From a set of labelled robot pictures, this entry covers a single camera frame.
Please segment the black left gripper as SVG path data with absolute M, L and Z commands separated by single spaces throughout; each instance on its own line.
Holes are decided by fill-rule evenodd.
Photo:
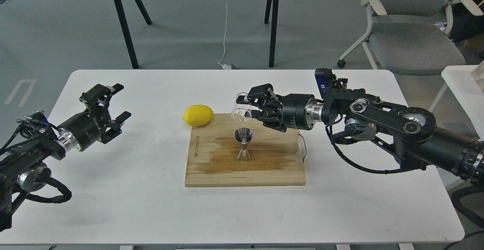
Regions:
M 116 119 L 110 119 L 109 104 L 112 96 L 124 89 L 121 84 L 114 86 L 95 85 L 79 97 L 86 109 L 59 125 L 57 139 L 66 152 L 76 148 L 86 150 L 99 141 L 109 143 L 122 133 L 122 125 L 131 117 L 131 112 L 123 112 Z

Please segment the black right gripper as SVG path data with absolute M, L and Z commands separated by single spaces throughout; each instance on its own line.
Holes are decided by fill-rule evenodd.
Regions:
M 287 128 L 311 130 L 313 124 L 308 121 L 306 108 L 315 103 L 316 99 L 309 94 L 288 94 L 278 96 L 273 85 L 263 84 L 252 87 L 247 95 L 249 105 L 258 107 L 252 109 L 252 118 L 262 122 L 267 128 L 280 132 Z

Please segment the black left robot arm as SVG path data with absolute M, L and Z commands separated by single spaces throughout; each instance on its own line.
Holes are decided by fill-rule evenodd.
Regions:
M 21 135 L 25 140 L 11 144 L 7 141 L 1 148 L 5 158 L 1 160 L 1 230 L 10 229 L 12 216 L 26 199 L 42 203 L 63 203 L 71 199 L 71 191 L 51 176 L 44 164 L 47 157 L 61 160 L 69 150 L 86 150 L 96 141 L 108 143 L 121 134 L 121 126 L 131 116 L 123 112 L 111 119 L 111 97 L 121 91 L 123 85 L 97 84 L 80 96 L 86 109 L 59 126 L 48 122 L 43 112 L 35 112 L 24 120 L 11 136 Z

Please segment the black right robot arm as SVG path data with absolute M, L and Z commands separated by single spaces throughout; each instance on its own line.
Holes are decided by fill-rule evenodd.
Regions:
M 348 89 L 347 79 L 337 78 L 330 69 L 316 69 L 315 78 L 320 100 L 308 94 L 280 96 L 271 84 L 264 84 L 239 95 L 236 102 L 254 106 L 253 118 L 281 132 L 311 130 L 316 122 L 324 123 L 336 152 L 362 171 L 397 174 L 434 165 L 483 187 L 483 142 L 437 127 L 426 109 L 385 102 L 365 89 Z M 338 148 L 365 140 L 391 154 L 400 168 L 365 168 Z

